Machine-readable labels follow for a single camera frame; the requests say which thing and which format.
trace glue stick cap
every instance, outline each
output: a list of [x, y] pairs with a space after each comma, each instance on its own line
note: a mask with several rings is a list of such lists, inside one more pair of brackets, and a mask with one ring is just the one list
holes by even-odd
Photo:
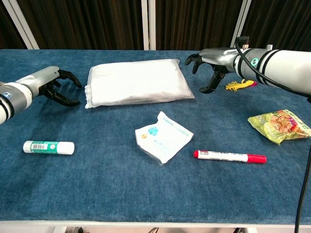
[[57, 144], [57, 153], [58, 154], [73, 154], [74, 152], [74, 143], [73, 142], [59, 142]]
[[26, 141], [23, 146], [23, 150], [25, 153], [31, 153], [30, 147], [33, 141]]

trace white packet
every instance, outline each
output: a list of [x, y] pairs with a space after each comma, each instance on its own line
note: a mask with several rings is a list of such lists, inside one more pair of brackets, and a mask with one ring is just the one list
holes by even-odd
[[135, 130], [136, 142], [142, 151], [165, 164], [190, 142], [193, 133], [169, 119], [163, 112], [159, 113], [157, 119], [156, 124]]
[[193, 99], [177, 59], [101, 64], [90, 69], [86, 108]]

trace black cable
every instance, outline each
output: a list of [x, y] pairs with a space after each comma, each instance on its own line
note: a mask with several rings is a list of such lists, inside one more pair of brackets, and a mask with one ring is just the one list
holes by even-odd
[[272, 79], [268, 78], [267, 76], [265, 76], [264, 74], [260, 73], [258, 70], [256, 70], [252, 64], [249, 62], [249, 60], [245, 57], [245, 55], [242, 53], [241, 51], [241, 48], [239, 46], [239, 41], [240, 41], [240, 38], [237, 37], [236, 40], [235, 40], [235, 47], [237, 48], [237, 51], [239, 53], [239, 55], [241, 56], [241, 58], [244, 60], [244, 62], [248, 65], [248, 67], [251, 68], [252, 71], [254, 71], [256, 74], [258, 74], [259, 76], [261, 76], [263, 79], [266, 79], [267, 81], [269, 81], [270, 83], [272, 83], [273, 85], [277, 86], [277, 87], [280, 87], [284, 90], [287, 90], [289, 92], [292, 92], [294, 94], [297, 94], [297, 95], [300, 95], [300, 96], [304, 96], [304, 97], [307, 97], [307, 98], [311, 98], [310, 95], [308, 94], [305, 94], [303, 92], [300, 92], [300, 91], [296, 91], [294, 89], [291, 89], [290, 87], [287, 87], [287, 86], [284, 86], [282, 84], [279, 84], [279, 83], [276, 83], [275, 81], [273, 81]]
[[309, 156], [308, 156], [308, 162], [307, 162], [305, 178], [303, 180], [301, 191], [300, 191], [300, 197], [299, 197], [299, 202], [298, 202], [298, 207], [297, 207], [296, 222], [295, 222], [295, 232], [294, 233], [298, 233], [298, 231], [299, 231], [301, 205], [302, 205], [302, 202], [303, 202], [303, 198], [304, 198], [306, 187], [307, 187], [307, 183], [308, 183], [310, 165], [311, 165], [311, 146], [310, 146], [310, 151], [309, 151]]
[[241, 232], [241, 228], [236, 228], [233, 233], [240, 233], [240, 232]]

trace snack bag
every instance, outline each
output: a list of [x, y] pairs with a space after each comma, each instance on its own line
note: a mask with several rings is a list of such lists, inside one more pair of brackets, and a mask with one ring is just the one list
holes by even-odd
[[311, 129], [287, 109], [252, 116], [248, 122], [270, 141], [279, 145], [283, 140], [311, 136]]

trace white label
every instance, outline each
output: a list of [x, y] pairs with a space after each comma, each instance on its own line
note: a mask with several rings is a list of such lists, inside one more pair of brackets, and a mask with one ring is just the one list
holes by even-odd
[[32, 144], [31, 149], [32, 150], [47, 150], [48, 144]]
[[213, 151], [199, 151], [199, 159], [215, 159], [215, 160], [227, 160], [227, 161], [240, 161], [247, 162], [247, 154], [234, 154], [227, 152], [213, 152]]

